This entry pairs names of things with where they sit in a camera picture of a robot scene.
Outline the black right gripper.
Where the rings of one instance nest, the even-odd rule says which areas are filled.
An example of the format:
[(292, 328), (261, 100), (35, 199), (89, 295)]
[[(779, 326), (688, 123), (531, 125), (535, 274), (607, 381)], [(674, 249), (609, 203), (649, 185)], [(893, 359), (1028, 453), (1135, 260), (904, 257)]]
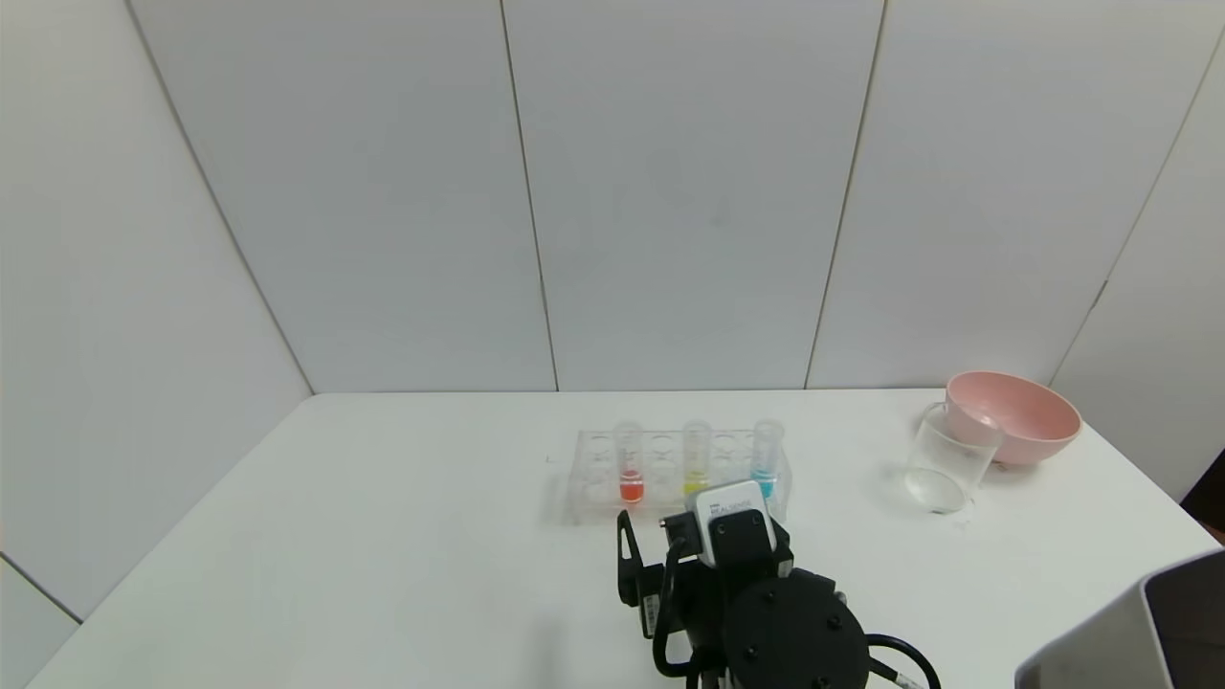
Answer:
[[(639, 630), (644, 638), (657, 636), (662, 611), (662, 584), (665, 564), (644, 566), (627, 509), (617, 512), (617, 598), (638, 609)], [(722, 640), (724, 593), (722, 576), (697, 559), (670, 568), (671, 593), (668, 606), (668, 633), (687, 633), (691, 640)]]

